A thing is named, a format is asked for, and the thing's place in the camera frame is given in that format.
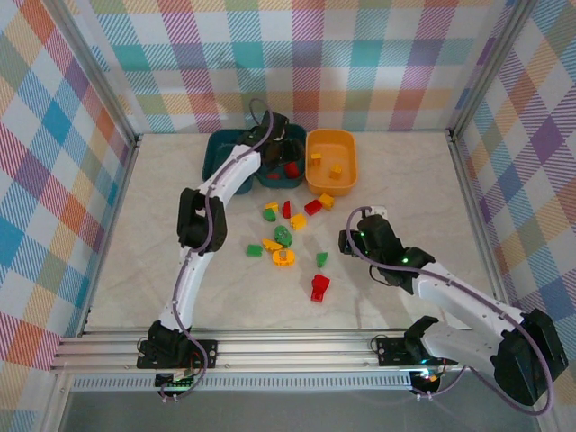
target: green block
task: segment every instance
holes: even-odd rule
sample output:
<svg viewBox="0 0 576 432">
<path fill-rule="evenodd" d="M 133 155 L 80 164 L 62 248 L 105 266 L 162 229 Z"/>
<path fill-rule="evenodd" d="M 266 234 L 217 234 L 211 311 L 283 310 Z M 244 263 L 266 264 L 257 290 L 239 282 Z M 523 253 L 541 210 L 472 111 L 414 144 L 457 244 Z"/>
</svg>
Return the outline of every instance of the green block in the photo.
<svg viewBox="0 0 576 432">
<path fill-rule="evenodd" d="M 286 227 L 279 225 L 274 229 L 274 240 L 285 248 L 289 248 L 292 245 L 292 234 Z"/>
<path fill-rule="evenodd" d="M 322 268 L 326 264 L 326 260 L 328 259 L 328 252 L 320 252 L 316 254 L 316 266 L 318 268 Z"/>
<path fill-rule="evenodd" d="M 266 209 L 262 212 L 262 216 L 269 222 L 276 222 L 276 213 L 272 209 Z"/>
<path fill-rule="evenodd" d="M 262 247 L 260 245 L 248 245 L 246 255 L 249 257 L 260 258 L 262 256 Z"/>
</svg>

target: plaid wall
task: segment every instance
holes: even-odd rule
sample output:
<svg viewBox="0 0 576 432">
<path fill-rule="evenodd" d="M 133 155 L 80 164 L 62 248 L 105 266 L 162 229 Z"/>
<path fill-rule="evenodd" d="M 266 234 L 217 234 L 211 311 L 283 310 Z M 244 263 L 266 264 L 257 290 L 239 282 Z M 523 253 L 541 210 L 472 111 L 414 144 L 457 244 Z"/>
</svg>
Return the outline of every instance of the plaid wall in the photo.
<svg viewBox="0 0 576 432">
<path fill-rule="evenodd" d="M 454 128 L 456 121 L 458 120 L 458 117 L 460 116 L 460 113 L 464 108 L 464 104 L 468 100 L 470 92 L 472 91 L 473 88 L 476 87 L 476 85 L 479 84 L 480 73 L 482 72 L 484 65 L 486 65 L 488 59 L 491 57 L 494 45 L 496 44 L 496 40 L 502 34 L 502 31 L 506 27 L 506 23 L 508 22 L 508 19 L 512 15 L 512 12 L 517 4 L 518 0 L 506 1 L 504 9 L 502 9 L 499 18 L 496 21 L 496 24 L 494 25 L 492 31 L 490 32 L 490 37 L 488 38 L 488 40 L 486 41 L 486 45 L 484 45 L 484 48 L 482 49 L 482 53 L 478 57 L 478 60 L 476 61 L 476 64 L 472 69 L 472 73 L 468 77 L 466 87 L 464 88 L 464 90 L 460 94 L 460 97 L 458 98 L 458 103 L 456 104 L 452 116 L 450 117 L 450 122 L 448 123 L 446 129 L 451 130 Z"/>
<path fill-rule="evenodd" d="M 253 96 L 307 129 L 443 130 L 505 3 L 67 0 L 135 130 L 158 133 L 244 128 Z"/>
<path fill-rule="evenodd" d="M 555 321 L 576 419 L 576 0 L 540 0 L 464 134 L 509 298 Z"/>
<path fill-rule="evenodd" d="M 0 0 L 0 430 L 46 402 L 129 146 L 40 0 Z"/>
</svg>

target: yellow tray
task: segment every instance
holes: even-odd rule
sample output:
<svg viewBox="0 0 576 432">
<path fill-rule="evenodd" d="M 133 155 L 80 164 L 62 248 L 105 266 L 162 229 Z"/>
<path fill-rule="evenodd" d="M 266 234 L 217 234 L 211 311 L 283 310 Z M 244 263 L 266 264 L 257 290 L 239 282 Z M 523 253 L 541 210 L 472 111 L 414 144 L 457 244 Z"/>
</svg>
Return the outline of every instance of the yellow tray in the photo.
<svg viewBox="0 0 576 432">
<path fill-rule="evenodd" d="M 321 154 L 319 166 L 312 164 L 311 155 Z M 340 178 L 330 177 L 333 166 L 340 165 Z M 316 129 L 306 137 L 306 181 L 313 194 L 342 196 L 350 193 L 358 180 L 356 140 L 346 130 Z"/>
</svg>

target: white table surface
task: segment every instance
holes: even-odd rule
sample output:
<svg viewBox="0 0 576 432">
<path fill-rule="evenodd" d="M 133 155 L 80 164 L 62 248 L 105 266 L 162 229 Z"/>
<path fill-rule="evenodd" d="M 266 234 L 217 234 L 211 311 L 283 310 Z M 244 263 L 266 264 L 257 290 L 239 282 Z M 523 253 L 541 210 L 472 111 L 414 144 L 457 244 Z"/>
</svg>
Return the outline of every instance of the white table surface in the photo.
<svg viewBox="0 0 576 432">
<path fill-rule="evenodd" d="M 292 232 L 297 261 L 280 268 L 265 252 L 246 256 L 250 243 L 272 238 L 277 223 L 264 204 L 303 206 L 315 198 L 304 183 L 271 190 L 255 179 L 252 191 L 226 209 L 228 237 L 211 261 L 198 294 L 193 325 L 201 328 L 406 328 L 422 315 L 446 315 L 434 304 L 373 282 L 368 265 L 338 252 L 338 232 L 356 207 L 383 204 L 404 246 L 418 246 L 466 282 L 491 295 L 442 133 L 355 133 L 359 179 L 332 211 L 307 217 Z M 97 287 L 90 329 L 148 327 L 171 298 L 177 273 L 176 216 L 185 187 L 202 182 L 208 135 L 147 135 L 141 143 L 112 244 Z M 316 268 L 315 256 L 328 251 Z M 331 279 L 323 303 L 310 300 L 311 279 Z"/>
</svg>

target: plastic toy piece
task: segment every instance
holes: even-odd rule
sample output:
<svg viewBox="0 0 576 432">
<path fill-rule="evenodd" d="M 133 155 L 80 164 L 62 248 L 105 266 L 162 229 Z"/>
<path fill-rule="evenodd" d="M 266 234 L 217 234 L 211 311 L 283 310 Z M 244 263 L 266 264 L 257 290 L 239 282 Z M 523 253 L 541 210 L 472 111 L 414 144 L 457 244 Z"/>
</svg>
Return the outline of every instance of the plastic toy piece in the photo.
<svg viewBox="0 0 576 432">
<path fill-rule="evenodd" d="M 320 153 L 312 153 L 310 155 L 310 158 L 312 159 L 312 165 L 315 167 L 319 167 L 320 163 L 322 161 L 322 155 Z"/>
<path fill-rule="evenodd" d="M 296 262 L 296 254 L 290 249 L 276 250 L 272 254 L 272 261 L 279 267 L 293 266 Z"/>
<path fill-rule="evenodd" d="M 284 248 L 289 248 L 292 244 L 292 234 L 286 227 L 280 225 L 274 229 L 274 240 Z"/>
<path fill-rule="evenodd" d="M 290 208 L 290 202 L 287 201 L 282 206 L 282 216 L 285 219 L 290 219 L 292 217 L 292 209 Z"/>
<path fill-rule="evenodd" d="M 260 258 L 262 256 L 262 247 L 260 245 L 248 245 L 246 255 L 249 257 Z"/>
<path fill-rule="evenodd" d="M 319 254 L 316 254 L 316 266 L 322 268 L 326 264 L 327 259 L 328 252 L 320 252 Z"/>
<path fill-rule="evenodd" d="M 322 303 L 328 285 L 330 285 L 330 280 L 326 276 L 316 274 L 314 279 L 312 279 L 312 296 L 310 299 L 313 302 Z"/>
<path fill-rule="evenodd" d="M 324 207 L 326 210 L 331 210 L 332 207 L 334 207 L 334 198 L 332 198 L 327 193 L 323 193 L 318 201 L 322 203 L 322 207 Z"/>
<path fill-rule="evenodd" d="M 290 218 L 290 226 L 295 230 L 300 230 L 306 226 L 306 218 L 302 213 L 298 213 Z"/>
<path fill-rule="evenodd" d="M 322 210 L 322 203 L 318 200 L 310 201 L 304 206 L 304 210 L 311 216 Z"/>
<path fill-rule="evenodd" d="M 262 212 L 262 216 L 264 216 L 264 219 L 269 222 L 276 222 L 276 213 L 274 213 L 274 210 L 272 209 L 265 209 Z"/>
<path fill-rule="evenodd" d="M 265 209 L 272 209 L 275 212 L 278 212 L 278 202 L 269 202 L 267 205 L 264 206 Z"/>
<path fill-rule="evenodd" d="M 342 176 L 342 166 L 336 164 L 330 169 L 330 178 L 338 180 Z"/>
<path fill-rule="evenodd" d="M 298 169 L 296 162 L 291 162 L 287 165 L 284 165 L 284 172 L 288 178 L 300 177 L 300 169 Z"/>
<path fill-rule="evenodd" d="M 268 252 L 275 252 L 276 250 L 280 250 L 283 247 L 280 243 L 276 243 L 269 238 L 263 238 L 262 244 L 264 245 L 264 249 L 266 249 Z"/>
</svg>

